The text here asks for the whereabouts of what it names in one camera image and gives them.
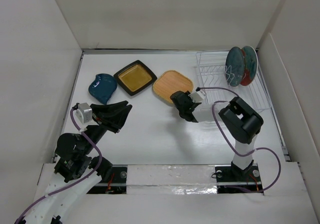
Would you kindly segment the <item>woven bamboo tray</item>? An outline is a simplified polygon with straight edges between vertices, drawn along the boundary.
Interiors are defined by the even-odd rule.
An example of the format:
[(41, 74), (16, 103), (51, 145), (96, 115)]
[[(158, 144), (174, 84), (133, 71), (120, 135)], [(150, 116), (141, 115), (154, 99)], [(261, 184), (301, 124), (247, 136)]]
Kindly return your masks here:
[(152, 86), (155, 95), (168, 106), (173, 106), (172, 94), (177, 91), (192, 92), (193, 89), (193, 81), (176, 70), (165, 71)]

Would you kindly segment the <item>dark blue leaf dish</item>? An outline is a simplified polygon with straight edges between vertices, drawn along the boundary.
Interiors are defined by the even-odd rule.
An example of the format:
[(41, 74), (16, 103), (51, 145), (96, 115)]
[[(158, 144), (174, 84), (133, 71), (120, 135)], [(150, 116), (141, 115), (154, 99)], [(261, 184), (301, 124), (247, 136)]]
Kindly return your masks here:
[(106, 105), (117, 89), (116, 79), (105, 73), (96, 74), (95, 80), (89, 85), (89, 94), (103, 105)]

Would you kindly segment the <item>square black yellow plate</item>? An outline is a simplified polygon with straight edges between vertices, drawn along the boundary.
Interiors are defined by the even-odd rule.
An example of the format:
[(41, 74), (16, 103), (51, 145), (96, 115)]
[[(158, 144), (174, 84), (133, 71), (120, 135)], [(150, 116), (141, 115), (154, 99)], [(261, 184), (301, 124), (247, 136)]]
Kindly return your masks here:
[(123, 67), (113, 77), (130, 96), (143, 91), (158, 79), (154, 72), (140, 60)]

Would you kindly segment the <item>round grey teal plate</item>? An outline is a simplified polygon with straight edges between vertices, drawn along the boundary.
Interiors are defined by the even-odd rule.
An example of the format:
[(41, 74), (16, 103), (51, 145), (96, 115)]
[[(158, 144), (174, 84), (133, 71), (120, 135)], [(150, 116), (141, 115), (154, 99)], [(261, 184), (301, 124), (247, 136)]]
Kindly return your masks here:
[(225, 77), (228, 84), (232, 87), (238, 86), (244, 75), (245, 61), (242, 50), (239, 47), (233, 47), (228, 52), (225, 61)]

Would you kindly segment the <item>round teal red plate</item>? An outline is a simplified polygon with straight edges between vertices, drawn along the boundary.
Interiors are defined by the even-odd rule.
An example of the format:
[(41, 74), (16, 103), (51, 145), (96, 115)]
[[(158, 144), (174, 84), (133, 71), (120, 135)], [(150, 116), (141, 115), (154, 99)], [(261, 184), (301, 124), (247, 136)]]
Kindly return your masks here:
[(244, 75), (241, 81), (242, 86), (248, 86), (255, 78), (258, 70), (258, 56), (251, 46), (244, 46), (242, 49), (244, 56)]

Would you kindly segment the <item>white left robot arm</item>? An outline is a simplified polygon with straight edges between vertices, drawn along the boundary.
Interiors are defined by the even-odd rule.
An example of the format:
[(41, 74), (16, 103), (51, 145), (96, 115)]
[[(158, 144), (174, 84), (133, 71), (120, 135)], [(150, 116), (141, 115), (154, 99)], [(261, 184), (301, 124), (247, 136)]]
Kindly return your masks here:
[(108, 105), (77, 103), (70, 119), (77, 133), (64, 133), (57, 141), (59, 157), (42, 197), (17, 218), (16, 223), (63, 223), (70, 209), (99, 182), (112, 180), (113, 164), (97, 144), (108, 132), (119, 133), (132, 109), (128, 101)]

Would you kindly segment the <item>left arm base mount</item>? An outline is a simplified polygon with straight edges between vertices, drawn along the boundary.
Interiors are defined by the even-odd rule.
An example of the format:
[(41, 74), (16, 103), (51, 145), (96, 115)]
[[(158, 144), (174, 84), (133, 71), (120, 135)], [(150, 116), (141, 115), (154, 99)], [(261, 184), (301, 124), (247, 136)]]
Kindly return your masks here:
[(106, 177), (92, 187), (87, 194), (126, 194), (127, 165), (114, 165)]

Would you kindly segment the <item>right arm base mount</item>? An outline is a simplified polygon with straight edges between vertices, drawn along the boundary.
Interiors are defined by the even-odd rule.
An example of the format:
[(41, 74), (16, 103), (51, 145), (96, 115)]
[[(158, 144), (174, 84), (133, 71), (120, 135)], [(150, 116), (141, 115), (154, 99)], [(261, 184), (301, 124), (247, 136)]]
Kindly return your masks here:
[(236, 176), (232, 173), (230, 165), (218, 165), (214, 168), (211, 178), (216, 180), (218, 194), (245, 193), (244, 189), (250, 192), (257, 192), (263, 189), (259, 168), (254, 164), (243, 176)]

